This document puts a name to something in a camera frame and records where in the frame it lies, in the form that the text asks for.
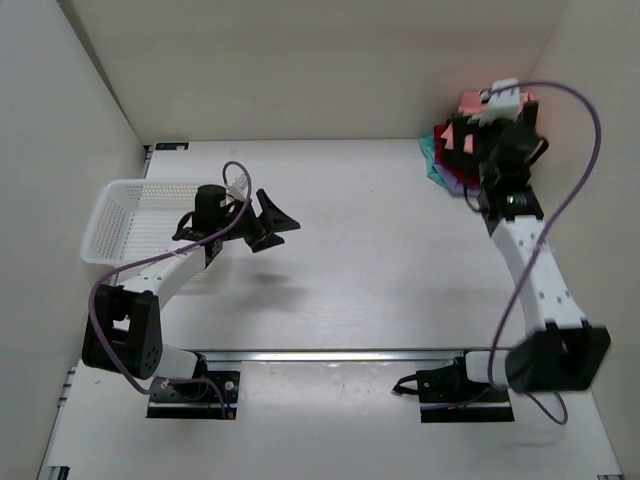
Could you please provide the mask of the white plastic basket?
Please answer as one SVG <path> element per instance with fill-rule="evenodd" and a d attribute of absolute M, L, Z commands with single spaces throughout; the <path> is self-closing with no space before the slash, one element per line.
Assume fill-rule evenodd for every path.
<path fill-rule="evenodd" d="M 179 220 L 194 209 L 199 181 L 123 179 L 104 187 L 81 244 L 90 265 L 119 267 L 171 250 Z"/>

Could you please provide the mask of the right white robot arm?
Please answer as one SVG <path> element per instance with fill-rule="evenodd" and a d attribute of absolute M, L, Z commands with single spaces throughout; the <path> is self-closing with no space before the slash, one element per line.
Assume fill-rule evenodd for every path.
<path fill-rule="evenodd" d="M 522 308 L 525 333 L 501 351 L 467 353 L 448 376 L 449 391 L 471 400 L 484 384 L 516 393 L 586 391 L 611 344 L 608 330 L 592 325 L 572 296 L 546 236 L 550 221 L 529 183 L 530 168 L 547 147 L 535 129 L 537 105 L 495 107 L 452 119 L 454 150 L 471 137 L 479 163 L 478 205 L 489 237 L 514 282 L 507 306 Z"/>

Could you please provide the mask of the red folded t shirt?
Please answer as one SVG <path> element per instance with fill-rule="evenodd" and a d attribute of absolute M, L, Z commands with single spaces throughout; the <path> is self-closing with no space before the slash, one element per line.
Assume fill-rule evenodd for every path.
<path fill-rule="evenodd" d="M 444 125 L 436 125 L 433 129 L 435 140 L 435 161 L 449 170 L 461 183 L 467 186 L 473 183 L 476 170 L 475 164 L 455 164 L 452 160 L 452 150 L 444 148 L 445 142 L 439 138 L 446 127 Z"/>

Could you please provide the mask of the pink t shirt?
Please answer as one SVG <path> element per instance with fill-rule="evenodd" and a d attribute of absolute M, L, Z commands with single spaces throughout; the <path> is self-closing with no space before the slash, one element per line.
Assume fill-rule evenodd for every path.
<path fill-rule="evenodd" d="M 524 92 L 520 94 L 520 111 L 528 101 L 534 101 L 535 97 L 530 92 Z M 466 91 L 462 94 L 461 100 L 458 106 L 458 112 L 465 116 L 475 115 L 483 113 L 486 110 L 486 105 L 481 102 L 481 95 L 479 92 Z M 445 142 L 444 148 L 446 150 L 454 149 L 454 135 L 453 127 L 449 124 L 444 132 L 439 136 L 441 140 Z M 467 134 L 464 141 L 464 152 L 467 154 L 473 154 L 473 135 Z"/>

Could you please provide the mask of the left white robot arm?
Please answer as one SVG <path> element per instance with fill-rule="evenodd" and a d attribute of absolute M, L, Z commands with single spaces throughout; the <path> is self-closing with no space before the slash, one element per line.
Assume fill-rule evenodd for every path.
<path fill-rule="evenodd" d="M 231 194 L 220 185 L 202 185 L 194 208 L 178 222 L 169 252 L 124 283 L 92 288 L 81 359 L 89 367 L 120 373 L 134 386 L 150 378 L 173 381 L 188 398 L 208 389 L 204 358 L 168 346 L 161 332 L 161 311 L 195 275 L 203 272 L 229 241 L 241 239 L 258 253 L 284 244 L 282 233 L 299 223 L 279 209 L 264 190 L 254 211 L 249 195 Z"/>

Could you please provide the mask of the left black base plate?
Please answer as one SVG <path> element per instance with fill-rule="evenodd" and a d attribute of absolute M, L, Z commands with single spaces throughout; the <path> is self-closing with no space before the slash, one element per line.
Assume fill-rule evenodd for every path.
<path fill-rule="evenodd" d="M 215 384 L 220 395 L 208 383 L 151 386 L 146 417 L 173 420 L 235 420 L 241 387 L 239 362 L 201 362 L 197 378 Z"/>

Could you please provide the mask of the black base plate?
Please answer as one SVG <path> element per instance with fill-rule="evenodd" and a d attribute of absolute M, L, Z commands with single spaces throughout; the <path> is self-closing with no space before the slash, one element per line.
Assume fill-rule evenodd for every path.
<path fill-rule="evenodd" d="M 392 393 L 417 396 L 421 422 L 509 423 L 515 420 L 509 395 L 488 383 L 471 381 L 458 356 L 440 368 L 417 370 L 400 378 Z"/>
<path fill-rule="evenodd" d="M 235 420 L 241 387 L 239 362 L 201 362 L 197 378 L 215 384 L 220 395 L 208 383 L 151 386 L 146 417 L 173 420 Z"/>

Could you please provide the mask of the teal folded t shirt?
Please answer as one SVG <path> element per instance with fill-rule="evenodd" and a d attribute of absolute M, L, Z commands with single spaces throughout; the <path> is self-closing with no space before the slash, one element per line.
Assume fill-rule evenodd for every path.
<path fill-rule="evenodd" d="M 427 178 L 441 187 L 446 186 L 446 182 L 434 167 L 435 161 L 435 140 L 433 135 L 428 135 L 419 139 L 419 148 L 424 156 Z"/>

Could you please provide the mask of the purple folded t shirt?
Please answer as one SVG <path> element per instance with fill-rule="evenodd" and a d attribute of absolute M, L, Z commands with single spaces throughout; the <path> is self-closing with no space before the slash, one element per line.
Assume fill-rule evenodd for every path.
<path fill-rule="evenodd" d="M 439 175 L 441 180 L 444 182 L 445 188 L 454 196 L 463 196 L 464 195 L 464 187 L 463 184 L 444 166 L 440 165 L 437 162 L 433 163 L 433 168 L 436 173 Z"/>

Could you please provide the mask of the black folded t shirt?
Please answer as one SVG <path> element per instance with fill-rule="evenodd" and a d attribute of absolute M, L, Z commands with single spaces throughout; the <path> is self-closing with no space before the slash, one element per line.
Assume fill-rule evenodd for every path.
<path fill-rule="evenodd" d="M 444 141 L 442 162 L 463 184 L 480 186 L 480 162 L 474 155 L 478 135 L 477 122 L 471 116 L 454 113 L 447 121 L 441 139 Z"/>

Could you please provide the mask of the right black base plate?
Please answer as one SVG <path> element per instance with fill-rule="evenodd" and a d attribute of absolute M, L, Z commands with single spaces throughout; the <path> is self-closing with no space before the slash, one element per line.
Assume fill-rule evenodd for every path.
<path fill-rule="evenodd" d="M 440 368 L 417 370 L 400 378 L 392 393 L 417 396 L 421 422 L 509 423 L 515 420 L 509 395 L 488 383 L 471 381 L 458 356 Z"/>

